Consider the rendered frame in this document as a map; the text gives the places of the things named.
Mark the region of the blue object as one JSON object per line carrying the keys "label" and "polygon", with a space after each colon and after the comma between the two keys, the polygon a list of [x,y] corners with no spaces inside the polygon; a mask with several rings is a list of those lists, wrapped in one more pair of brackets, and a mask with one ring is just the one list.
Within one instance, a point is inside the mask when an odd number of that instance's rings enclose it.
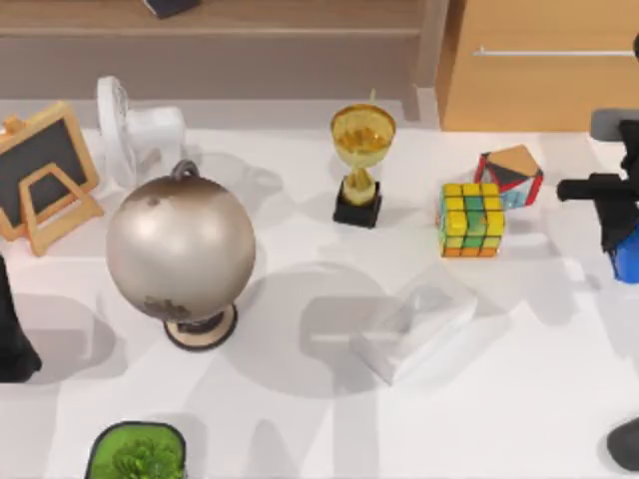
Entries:
{"label": "blue object", "polygon": [[616,280],[639,284],[639,231],[620,242],[611,254]]}

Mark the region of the grey rounded box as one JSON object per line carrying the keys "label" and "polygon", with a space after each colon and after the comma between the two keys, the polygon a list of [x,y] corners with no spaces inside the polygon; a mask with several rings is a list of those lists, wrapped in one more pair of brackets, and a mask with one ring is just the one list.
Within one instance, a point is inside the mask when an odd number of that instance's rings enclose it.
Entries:
{"label": "grey rounded box", "polygon": [[639,126],[639,109],[606,108],[595,110],[590,120],[590,136],[600,142],[621,142],[625,130],[623,122]]}

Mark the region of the red and orange polyhedron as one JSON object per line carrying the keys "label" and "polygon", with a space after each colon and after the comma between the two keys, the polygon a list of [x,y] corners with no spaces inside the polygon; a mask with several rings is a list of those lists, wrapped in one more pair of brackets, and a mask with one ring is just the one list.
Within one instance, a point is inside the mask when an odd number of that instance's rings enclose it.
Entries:
{"label": "red and orange polyhedron", "polygon": [[544,174],[524,145],[483,153],[479,157],[473,180],[478,184],[495,184],[506,210],[534,204]]}

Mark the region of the coloured puzzle cube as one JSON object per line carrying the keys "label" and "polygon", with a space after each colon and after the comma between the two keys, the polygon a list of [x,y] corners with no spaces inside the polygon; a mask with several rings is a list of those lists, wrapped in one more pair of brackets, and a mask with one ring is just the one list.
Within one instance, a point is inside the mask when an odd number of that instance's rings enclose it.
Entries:
{"label": "coloured puzzle cube", "polygon": [[441,257],[495,257],[505,231],[498,186],[444,184],[437,224]]}

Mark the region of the clear flat plastic box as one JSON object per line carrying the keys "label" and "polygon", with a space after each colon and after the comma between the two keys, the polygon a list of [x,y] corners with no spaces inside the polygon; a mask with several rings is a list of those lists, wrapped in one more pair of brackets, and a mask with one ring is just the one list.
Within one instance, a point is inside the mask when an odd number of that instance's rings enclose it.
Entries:
{"label": "clear flat plastic box", "polygon": [[435,266],[393,296],[359,332],[353,352],[393,385],[434,356],[473,319],[475,292]]}

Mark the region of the dark grey rounded object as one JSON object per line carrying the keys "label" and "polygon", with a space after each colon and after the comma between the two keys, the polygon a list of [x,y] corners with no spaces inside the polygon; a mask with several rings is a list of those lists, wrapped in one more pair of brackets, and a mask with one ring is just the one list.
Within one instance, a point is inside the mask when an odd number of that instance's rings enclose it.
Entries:
{"label": "dark grey rounded object", "polygon": [[606,438],[606,448],[619,467],[639,472],[639,417],[611,430]]}

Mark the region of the gold trophy on black base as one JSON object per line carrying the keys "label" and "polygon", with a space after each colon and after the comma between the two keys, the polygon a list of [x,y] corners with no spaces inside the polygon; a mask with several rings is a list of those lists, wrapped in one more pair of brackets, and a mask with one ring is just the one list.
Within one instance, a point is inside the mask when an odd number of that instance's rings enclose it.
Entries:
{"label": "gold trophy on black base", "polygon": [[387,155],[396,122],[387,110],[370,101],[338,110],[330,121],[330,134],[338,158],[350,167],[340,183],[332,219],[342,225],[372,229],[381,202],[381,185],[369,170]]}

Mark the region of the wooden open shelves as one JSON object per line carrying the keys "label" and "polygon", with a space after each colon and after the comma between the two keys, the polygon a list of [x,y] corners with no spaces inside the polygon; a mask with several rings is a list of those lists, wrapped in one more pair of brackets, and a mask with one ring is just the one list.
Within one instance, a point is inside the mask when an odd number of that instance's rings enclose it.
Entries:
{"label": "wooden open shelves", "polygon": [[449,3],[200,0],[162,20],[143,0],[0,0],[0,101],[87,104],[114,75],[200,125],[270,122],[270,103],[317,116],[370,90],[427,123]]}

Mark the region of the silver globe on stand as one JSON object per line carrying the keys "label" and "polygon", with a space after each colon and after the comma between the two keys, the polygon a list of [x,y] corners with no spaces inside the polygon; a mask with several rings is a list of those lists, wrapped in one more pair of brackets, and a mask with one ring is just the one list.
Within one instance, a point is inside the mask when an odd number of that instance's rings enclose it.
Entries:
{"label": "silver globe on stand", "polygon": [[191,160],[128,194],[106,233],[106,264],[118,292],[189,351],[216,348],[233,334],[235,301],[256,256],[241,202]]}

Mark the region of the white desk fan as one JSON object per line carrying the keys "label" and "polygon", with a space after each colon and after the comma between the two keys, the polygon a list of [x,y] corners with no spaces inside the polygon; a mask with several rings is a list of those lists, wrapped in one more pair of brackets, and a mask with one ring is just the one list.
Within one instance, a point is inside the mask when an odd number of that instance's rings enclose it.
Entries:
{"label": "white desk fan", "polygon": [[98,123],[108,179],[123,189],[168,174],[183,158],[186,122],[177,107],[136,110],[118,78],[97,81]]}

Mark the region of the black book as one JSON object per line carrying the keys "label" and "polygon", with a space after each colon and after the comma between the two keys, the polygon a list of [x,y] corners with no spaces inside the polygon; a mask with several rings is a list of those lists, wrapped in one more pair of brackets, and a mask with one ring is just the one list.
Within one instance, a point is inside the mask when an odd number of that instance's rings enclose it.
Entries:
{"label": "black book", "polygon": [[158,19],[167,19],[198,7],[202,0],[142,0]]}

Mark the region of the green plant in black pot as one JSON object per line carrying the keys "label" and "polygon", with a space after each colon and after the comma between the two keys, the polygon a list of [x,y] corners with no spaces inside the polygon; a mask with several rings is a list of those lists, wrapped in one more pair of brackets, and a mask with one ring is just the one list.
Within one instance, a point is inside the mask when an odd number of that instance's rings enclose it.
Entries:
{"label": "green plant in black pot", "polygon": [[187,479],[187,444],[173,425],[121,421],[90,449],[84,479]]}

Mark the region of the framed blackboard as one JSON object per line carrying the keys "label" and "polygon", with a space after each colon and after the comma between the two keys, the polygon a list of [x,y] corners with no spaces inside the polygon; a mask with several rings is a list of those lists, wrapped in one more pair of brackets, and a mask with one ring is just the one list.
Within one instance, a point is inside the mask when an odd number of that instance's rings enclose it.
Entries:
{"label": "framed blackboard", "polygon": [[32,253],[104,214],[91,192],[99,176],[77,117],[56,102],[0,123],[0,237],[26,238]]}

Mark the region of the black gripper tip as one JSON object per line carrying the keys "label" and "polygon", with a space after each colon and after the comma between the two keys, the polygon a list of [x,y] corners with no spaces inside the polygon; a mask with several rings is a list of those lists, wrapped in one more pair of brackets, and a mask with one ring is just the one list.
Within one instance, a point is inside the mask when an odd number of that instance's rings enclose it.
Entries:
{"label": "black gripper tip", "polygon": [[14,306],[4,256],[0,253],[0,383],[22,383],[42,368]]}

